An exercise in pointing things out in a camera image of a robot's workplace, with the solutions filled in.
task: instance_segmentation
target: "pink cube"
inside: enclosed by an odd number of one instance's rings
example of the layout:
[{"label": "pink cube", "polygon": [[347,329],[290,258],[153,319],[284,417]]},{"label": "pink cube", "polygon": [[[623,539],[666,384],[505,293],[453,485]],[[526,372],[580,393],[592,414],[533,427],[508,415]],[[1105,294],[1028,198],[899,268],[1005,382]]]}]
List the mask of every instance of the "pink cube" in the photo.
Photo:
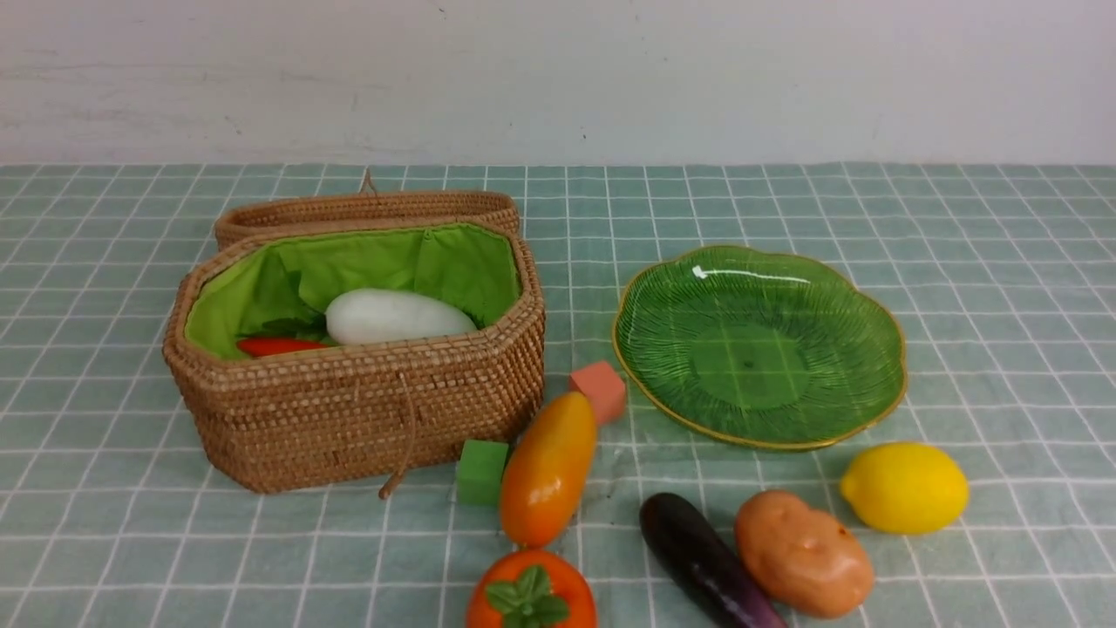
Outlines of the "pink cube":
[{"label": "pink cube", "polygon": [[597,425],[610,424],[624,415],[627,387],[608,363],[596,363],[570,374],[569,389],[589,398]]}]

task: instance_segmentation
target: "green glass plate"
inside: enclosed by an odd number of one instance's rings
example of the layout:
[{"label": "green glass plate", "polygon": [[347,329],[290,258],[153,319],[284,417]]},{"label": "green glass plate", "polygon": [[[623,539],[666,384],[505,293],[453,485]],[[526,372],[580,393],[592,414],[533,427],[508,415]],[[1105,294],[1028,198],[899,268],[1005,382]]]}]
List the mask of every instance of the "green glass plate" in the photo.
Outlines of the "green glass plate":
[{"label": "green glass plate", "polygon": [[660,409],[711,438],[767,450],[833,445],[906,394],[892,313],[814,259],[710,245],[643,270],[613,348]]}]

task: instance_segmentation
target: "green cube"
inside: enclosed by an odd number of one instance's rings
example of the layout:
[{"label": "green cube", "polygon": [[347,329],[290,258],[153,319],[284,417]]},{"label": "green cube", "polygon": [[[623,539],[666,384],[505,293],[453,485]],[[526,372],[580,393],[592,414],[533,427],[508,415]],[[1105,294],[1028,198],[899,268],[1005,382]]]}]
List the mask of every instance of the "green cube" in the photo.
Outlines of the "green cube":
[{"label": "green cube", "polygon": [[500,482],[508,464],[508,444],[466,441],[458,463],[458,502],[481,506],[500,504]]}]

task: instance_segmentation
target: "white radish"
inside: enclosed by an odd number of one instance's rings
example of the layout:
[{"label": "white radish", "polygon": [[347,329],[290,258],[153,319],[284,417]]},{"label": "white radish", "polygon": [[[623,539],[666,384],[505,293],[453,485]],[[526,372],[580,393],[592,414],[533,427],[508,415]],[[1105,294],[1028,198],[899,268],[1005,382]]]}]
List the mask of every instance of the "white radish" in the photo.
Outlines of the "white radish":
[{"label": "white radish", "polygon": [[340,345],[374,345],[475,332],[465,312],[405,290],[358,288],[326,308],[326,329]]}]

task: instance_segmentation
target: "red chili pepper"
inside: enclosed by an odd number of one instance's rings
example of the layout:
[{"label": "red chili pepper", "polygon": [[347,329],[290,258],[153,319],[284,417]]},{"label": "red chili pepper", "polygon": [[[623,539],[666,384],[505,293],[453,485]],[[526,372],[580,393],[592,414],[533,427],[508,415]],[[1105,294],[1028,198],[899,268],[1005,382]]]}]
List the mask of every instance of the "red chili pepper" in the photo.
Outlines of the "red chili pepper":
[{"label": "red chili pepper", "polygon": [[237,344],[237,349],[252,358],[263,358],[264,356],[278,356],[295,351],[329,349],[329,346],[292,338],[246,338]]}]

